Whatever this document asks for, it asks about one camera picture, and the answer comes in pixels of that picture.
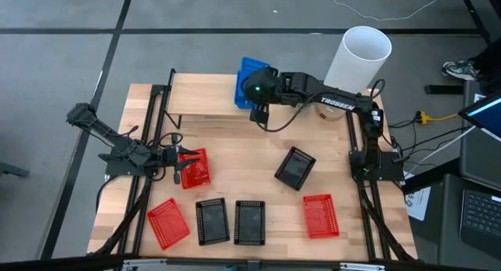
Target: white bucket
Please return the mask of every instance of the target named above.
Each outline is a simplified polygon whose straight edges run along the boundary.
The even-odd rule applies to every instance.
[[[361,92],[390,54],[391,42],[383,32],[372,27],[353,27],[344,33],[324,84]]]

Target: black plastic basket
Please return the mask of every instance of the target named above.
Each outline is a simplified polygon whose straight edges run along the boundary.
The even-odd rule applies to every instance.
[[[228,216],[225,198],[197,201],[196,226],[198,244],[217,244],[229,240]]]
[[[236,201],[234,244],[265,245],[265,202]]]
[[[315,158],[293,146],[276,171],[275,177],[294,190],[299,190],[315,162]]]

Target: blue block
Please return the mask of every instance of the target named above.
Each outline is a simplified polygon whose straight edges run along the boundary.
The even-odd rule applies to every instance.
[[[248,57],[242,58],[242,66],[240,70],[236,73],[236,85],[235,85],[235,104],[244,110],[251,110],[252,103],[247,101],[245,95],[242,91],[242,84],[245,80],[256,70],[263,69],[265,67],[269,67],[268,63],[261,62],[260,60],[251,59]]]

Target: red basket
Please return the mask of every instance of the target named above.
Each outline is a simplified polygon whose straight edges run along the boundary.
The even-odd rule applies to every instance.
[[[211,183],[211,174],[209,173],[209,164],[207,162],[207,152],[205,149],[194,150],[200,154],[181,154],[180,161],[199,158],[199,161],[193,162],[181,170],[181,184],[184,190]]]
[[[311,239],[339,236],[336,212],[330,194],[304,196],[303,210]]]
[[[189,228],[173,198],[148,211],[148,220],[162,251],[189,235]]]

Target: sneaker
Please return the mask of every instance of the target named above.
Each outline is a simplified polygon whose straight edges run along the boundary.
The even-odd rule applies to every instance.
[[[475,81],[478,77],[478,70],[474,68],[473,62],[469,60],[445,62],[442,65],[442,73],[468,81]]]

